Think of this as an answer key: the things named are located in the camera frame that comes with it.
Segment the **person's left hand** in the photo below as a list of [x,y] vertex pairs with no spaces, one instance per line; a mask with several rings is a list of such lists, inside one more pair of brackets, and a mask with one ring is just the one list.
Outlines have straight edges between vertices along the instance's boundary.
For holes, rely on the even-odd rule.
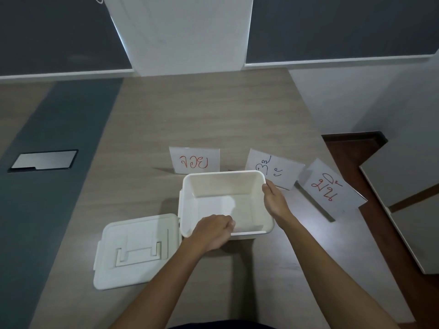
[[211,215],[202,218],[196,225],[188,242],[200,254],[221,248],[231,238],[220,226],[220,217],[231,217],[229,215]]

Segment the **person's right hand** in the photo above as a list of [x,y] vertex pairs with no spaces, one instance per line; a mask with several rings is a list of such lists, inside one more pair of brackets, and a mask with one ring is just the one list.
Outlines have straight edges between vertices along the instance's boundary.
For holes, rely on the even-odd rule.
[[287,201],[280,189],[275,186],[273,182],[266,179],[266,183],[271,187],[273,199],[271,204],[265,204],[266,210],[276,221],[277,225],[284,229],[286,226],[291,226],[298,223],[298,219],[290,211]]

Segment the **white plastic storage box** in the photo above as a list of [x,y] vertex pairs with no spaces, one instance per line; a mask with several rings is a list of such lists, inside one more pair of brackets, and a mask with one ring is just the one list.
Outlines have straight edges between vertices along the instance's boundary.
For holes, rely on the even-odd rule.
[[189,174],[179,193],[179,230],[189,237],[197,223],[211,215],[231,216],[231,240],[255,239],[272,232],[275,222],[265,208],[262,172],[226,171]]

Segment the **person's right forearm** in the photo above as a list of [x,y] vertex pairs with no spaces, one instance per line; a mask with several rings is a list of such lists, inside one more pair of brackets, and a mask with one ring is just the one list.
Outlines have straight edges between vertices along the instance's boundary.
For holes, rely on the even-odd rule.
[[291,213],[275,215],[331,329],[400,329]]

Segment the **person's left forearm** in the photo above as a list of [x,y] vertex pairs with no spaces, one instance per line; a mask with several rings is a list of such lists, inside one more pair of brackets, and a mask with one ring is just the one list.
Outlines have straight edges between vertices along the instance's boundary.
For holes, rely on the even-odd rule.
[[188,279],[213,242],[191,236],[109,329],[165,329]]

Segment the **paper card with blue writing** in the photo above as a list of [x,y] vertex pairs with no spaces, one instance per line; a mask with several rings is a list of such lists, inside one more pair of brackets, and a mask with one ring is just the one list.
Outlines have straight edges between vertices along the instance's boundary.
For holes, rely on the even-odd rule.
[[250,149],[245,170],[260,171],[278,188],[292,190],[305,164]]

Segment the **paper card with red writing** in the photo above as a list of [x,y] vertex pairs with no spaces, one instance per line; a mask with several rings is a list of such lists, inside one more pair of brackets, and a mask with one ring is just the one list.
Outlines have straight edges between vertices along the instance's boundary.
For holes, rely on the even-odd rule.
[[367,202],[319,158],[305,167],[298,183],[332,219],[351,214]]

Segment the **paper card with orange writing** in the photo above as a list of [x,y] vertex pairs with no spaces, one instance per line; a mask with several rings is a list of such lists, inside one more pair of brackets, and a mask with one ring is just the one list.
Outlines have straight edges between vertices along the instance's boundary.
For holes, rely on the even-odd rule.
[[220,149],[169,147],[175,174],[220,171]]

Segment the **person's dark clothing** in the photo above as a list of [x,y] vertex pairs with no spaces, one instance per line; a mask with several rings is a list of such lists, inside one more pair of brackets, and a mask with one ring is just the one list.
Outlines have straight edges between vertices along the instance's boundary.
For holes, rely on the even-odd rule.
[[275,329],[274,327],[248,320],[221,320],[209,322],[193,322],[167,329]]

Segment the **white cabinet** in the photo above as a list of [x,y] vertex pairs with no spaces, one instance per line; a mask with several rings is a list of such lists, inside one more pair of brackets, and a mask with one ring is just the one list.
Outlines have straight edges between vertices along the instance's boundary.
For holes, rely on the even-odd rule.
[[389,140],[360,167],[424,274],[439,275],[439,132]]

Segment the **grey metal table cover plate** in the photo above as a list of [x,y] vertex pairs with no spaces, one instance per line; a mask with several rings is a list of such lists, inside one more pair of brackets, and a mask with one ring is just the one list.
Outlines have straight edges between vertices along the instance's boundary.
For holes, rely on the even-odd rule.
[[8,173],[26,171],[68,170],[73,166],[79,150],[45,151],[19,154]]

